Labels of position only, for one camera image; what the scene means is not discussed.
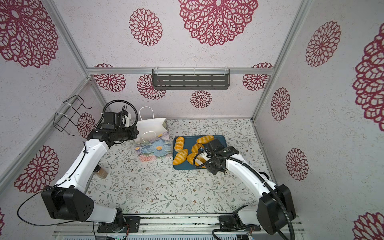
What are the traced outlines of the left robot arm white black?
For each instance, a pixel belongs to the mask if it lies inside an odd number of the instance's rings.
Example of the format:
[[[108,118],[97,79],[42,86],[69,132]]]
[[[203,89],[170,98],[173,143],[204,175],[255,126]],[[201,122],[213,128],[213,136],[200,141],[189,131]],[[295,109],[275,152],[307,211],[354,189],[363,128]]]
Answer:
[[[116,143],[134,140],[137,127],[94,129],[87,136],[82,153],[54,186],[41,193],[52,219],[99,222],[110,232],[120,232],[126,225],[122,210],[96,204],[86,195],[94,170],[102,156]]]

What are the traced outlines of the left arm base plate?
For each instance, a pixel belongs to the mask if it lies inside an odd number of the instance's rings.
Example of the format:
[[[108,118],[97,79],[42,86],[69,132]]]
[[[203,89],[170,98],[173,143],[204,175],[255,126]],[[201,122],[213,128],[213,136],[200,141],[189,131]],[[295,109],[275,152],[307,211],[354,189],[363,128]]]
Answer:
[[[141,217],[123,217],[113,223],[100,223],[97,233],[137,233],[139,231]]]

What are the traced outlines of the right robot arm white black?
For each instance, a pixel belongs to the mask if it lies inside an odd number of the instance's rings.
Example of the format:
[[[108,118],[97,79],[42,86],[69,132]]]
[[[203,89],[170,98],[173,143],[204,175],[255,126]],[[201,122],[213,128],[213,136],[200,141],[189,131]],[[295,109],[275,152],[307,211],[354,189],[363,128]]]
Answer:
[[[202,157],[210,173],[233,173],[258,199],[256,207],[245,205],[230,216],[220,217],[220,231],[264,230],[270,235],[279,234],[284,240],[296,238],[293,226],[296,210],[286,185],[278,186],[265,173],[256,171],[233,147],[208,148]]]

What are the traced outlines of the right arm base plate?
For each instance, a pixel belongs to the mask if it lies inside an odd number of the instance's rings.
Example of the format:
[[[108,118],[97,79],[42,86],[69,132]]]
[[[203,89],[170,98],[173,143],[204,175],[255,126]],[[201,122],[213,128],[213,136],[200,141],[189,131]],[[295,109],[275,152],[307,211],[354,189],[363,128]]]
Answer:
[[[248,225],[243,224],[239,217],[235,215],[221,215],[219,216],[219,224],[221,230],[236,230],[236,231],[256,231],[259,232],[261,230],[261,226],[259,225]]]

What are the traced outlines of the floral paper gift bag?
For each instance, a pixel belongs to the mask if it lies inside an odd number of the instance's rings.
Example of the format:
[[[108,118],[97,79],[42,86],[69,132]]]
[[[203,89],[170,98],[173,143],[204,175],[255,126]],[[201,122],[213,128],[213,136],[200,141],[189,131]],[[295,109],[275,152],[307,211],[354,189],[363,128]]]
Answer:
[[[150,109],[152,117],[143,119],[141,111]],[[156,118],[151,107],[139,109],[140,120],[137,122],[138,137],[134,148],[142,163],[155,161],[170,156],[172,144],[166,118]]]

